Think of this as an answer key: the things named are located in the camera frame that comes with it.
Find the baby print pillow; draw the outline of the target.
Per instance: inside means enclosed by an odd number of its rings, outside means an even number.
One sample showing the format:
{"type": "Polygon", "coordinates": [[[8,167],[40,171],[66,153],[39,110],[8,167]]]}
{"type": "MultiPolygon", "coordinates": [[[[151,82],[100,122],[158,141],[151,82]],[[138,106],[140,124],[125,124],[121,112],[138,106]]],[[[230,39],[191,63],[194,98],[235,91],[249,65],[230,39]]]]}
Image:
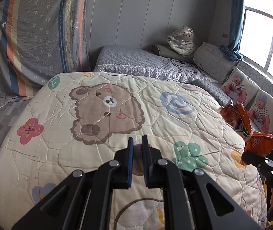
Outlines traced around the baby print pillow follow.
{"type": "Polygon", "coordinates": [[[261,132],[273,133],[273,97],[270,94],[259,89],[248,113],[261,132]]]}
{"type": "Polygon", "coordinates": [[[221,89],[233,101],[243,103],[244,106],[247,106],[257,94],[259,86],[240,69],[234,69],[228,80],[221,85],[221,89]]]}

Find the blue curtain left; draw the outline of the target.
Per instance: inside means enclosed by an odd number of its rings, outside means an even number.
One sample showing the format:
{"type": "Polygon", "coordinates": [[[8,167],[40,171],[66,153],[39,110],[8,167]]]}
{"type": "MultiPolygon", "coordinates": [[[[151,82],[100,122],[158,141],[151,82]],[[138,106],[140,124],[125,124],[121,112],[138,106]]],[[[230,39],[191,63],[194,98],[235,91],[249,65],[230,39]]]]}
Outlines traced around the blue curtain left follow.
{"type": "Polygon", "coordinates": [[[220,50],[228,61],[239,61],[243,59],[239,50],[243,31],[244,10],[244,0],[232,0],[229,44],[227,46],[220,46],[220,50]]]}

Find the orange snack wrapper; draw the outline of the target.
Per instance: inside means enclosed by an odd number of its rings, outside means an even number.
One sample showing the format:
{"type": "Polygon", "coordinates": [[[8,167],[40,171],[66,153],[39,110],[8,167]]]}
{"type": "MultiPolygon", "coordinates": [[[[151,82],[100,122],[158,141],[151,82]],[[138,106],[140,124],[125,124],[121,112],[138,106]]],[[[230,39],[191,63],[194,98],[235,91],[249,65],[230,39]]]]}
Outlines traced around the orange snack wrapper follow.
{"type": "Polygon", "coordinates": [[[255,131],[242,103],[229,102],[220,108],[220,114],[224,121],[243,138],[245,152],[266,156],[273,150],[273,134],[255,131]]]}

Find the grey quilted sofa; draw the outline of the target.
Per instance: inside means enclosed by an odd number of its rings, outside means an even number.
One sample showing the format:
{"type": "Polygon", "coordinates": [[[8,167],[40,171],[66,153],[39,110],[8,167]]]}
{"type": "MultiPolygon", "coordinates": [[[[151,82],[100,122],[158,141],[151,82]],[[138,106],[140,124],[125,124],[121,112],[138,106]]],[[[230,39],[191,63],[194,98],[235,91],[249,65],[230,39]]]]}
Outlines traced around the grey quilted sofa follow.
{"type": "MultiPolygon", "coordinates": [[[[273,97],[273,81],[242,60],[236,61],[236,65],[226,75],[222,84],[228,80],[234,69],[240,69],[259,86],[259,89],[273,97]]],[[[151,51],[142,49],[116,45],[104,46],[98,55],[95,71],[147,76],[159,80],[193,84],[209,92],[221,105],[230,100],[230,97],[221,89],[222,84],[209,76],[199,64],[157,56],[151,51]]],[[[247,104],[247,109],[251,108],[254,99],[255,96],[247,104]]]]}

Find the yellow black trash bin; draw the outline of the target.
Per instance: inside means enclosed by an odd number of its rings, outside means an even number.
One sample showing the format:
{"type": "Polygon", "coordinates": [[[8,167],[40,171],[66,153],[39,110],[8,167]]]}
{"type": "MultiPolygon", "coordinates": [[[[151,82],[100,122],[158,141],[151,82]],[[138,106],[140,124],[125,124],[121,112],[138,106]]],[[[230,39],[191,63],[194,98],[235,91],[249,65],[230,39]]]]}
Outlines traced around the yellow black trash bin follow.
{"type": "Polygon", "coordinates": [[[264,189],[265,198],[266,198],[267,211],[269,211],[269,208],[273,207],[273,188],[269,187],[266,184],[266,179],[264,179],[264,182],[263,182],[263,189],[264,189]]]}

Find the grey bolster pillow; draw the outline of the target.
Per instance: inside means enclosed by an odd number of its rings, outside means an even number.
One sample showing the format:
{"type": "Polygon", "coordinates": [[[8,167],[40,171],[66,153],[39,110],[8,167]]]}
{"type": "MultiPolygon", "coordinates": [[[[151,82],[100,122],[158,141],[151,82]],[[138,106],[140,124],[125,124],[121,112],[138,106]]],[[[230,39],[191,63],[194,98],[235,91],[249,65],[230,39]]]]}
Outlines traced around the grey bolster pillow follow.
{"type": "Polygon", "coordinates": [[[165,58],[179,60],[179,61],[186,62],[186,63],[194,63],[193,57],[180,55],[168,46],[152,44],[151,51],[154,54],[156,54],[157,56],[162,56],[165,58]]]}

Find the right baby print pillow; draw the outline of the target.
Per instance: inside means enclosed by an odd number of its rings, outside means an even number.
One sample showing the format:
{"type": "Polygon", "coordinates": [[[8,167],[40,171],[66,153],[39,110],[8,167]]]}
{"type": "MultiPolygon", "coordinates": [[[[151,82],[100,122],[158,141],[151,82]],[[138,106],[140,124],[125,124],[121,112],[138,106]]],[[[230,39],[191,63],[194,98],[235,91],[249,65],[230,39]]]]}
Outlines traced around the right baby print pillow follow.
{"type": "Polygon", "coordinates": [[[273,133],[273,97],[270,94],[259,89],[248,113],[261,132],[273,133]]]}

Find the window with frame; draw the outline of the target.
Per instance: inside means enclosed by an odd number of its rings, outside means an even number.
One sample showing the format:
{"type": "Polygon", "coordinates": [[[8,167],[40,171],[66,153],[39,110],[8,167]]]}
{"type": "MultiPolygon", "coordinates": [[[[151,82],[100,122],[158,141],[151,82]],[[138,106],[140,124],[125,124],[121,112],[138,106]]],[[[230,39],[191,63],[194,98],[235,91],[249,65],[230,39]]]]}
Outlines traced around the window with frame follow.
{"type": "Polygon", "coordinates": [[[240,53],[273,78],[273,0],[244,0],[240,53]]]}

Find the left baby print pillow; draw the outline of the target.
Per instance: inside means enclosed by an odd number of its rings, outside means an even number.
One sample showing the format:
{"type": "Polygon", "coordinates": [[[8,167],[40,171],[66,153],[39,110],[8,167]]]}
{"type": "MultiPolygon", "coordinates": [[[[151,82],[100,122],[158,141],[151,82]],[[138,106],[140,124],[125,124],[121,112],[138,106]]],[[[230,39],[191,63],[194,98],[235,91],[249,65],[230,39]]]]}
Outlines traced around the left baby print pillow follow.
{"type": "Polygon", "coordinates": [[[257,94],[259,86],[240,69],[234,69],[228,80],[221,85],[221,89],[233,101],[243,103],[244,106],[247,106],[257,94]]]}

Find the grey patterned cushion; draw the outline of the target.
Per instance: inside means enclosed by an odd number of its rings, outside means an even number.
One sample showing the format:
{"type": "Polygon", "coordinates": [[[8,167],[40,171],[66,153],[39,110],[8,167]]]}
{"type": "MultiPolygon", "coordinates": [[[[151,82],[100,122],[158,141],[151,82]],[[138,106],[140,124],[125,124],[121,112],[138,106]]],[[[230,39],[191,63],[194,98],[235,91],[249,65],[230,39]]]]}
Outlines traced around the grey patterned cushion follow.
{"type": "Polygon", "coordinates": [[[236,65],[236,61],[229,61],[224,57],[219,47],[206,42],[196,49],[193,60],[220,84],[223,83],[226,75],[236,65]]]}

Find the striped grey hanging sheet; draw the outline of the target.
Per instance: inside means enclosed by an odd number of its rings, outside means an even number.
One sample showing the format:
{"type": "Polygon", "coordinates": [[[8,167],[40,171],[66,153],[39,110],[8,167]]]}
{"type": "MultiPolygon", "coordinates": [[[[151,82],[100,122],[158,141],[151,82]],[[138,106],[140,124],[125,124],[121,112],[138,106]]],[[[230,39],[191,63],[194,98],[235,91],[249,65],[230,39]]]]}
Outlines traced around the striped grey hanging sheet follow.
{"type": "Polygon", "coordinates": [[[86,0],[0,0],[0,98],[33,96],[53,76],[89,71],[86,0]]]}

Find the tiger toy in plastic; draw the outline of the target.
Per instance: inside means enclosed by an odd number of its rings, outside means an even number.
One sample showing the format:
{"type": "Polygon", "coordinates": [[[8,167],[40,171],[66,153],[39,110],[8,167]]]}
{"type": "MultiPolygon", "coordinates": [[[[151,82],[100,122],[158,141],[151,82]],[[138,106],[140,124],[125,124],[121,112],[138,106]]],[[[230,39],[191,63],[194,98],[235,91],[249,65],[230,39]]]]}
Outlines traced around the tiger toy in plastic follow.
{"type": "Polygon", "coordinates": [[[188,26],[184,26],[168,35],[167,41],[169,46],[175,52],[182,56],[189,56],[196,50],[193,37],[193,29],[188,26]]]}

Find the cartoon bear quilt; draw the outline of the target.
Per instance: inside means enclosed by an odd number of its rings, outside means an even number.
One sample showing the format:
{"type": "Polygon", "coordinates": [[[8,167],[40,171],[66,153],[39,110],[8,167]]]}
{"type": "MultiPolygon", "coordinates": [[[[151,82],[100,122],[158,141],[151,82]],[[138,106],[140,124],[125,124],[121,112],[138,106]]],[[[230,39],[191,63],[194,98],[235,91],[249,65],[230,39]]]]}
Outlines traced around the cartoon bear quilt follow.
{"type": "Polygon", "coordinates": [[[195,85],[115,73],[63,73],[20,110],[0,147],[0,225],[10,229],[74,170],[114,158],[129,137],[179,168],[203,169],[260,226],[266,199],[243,139],[195,85]]]}

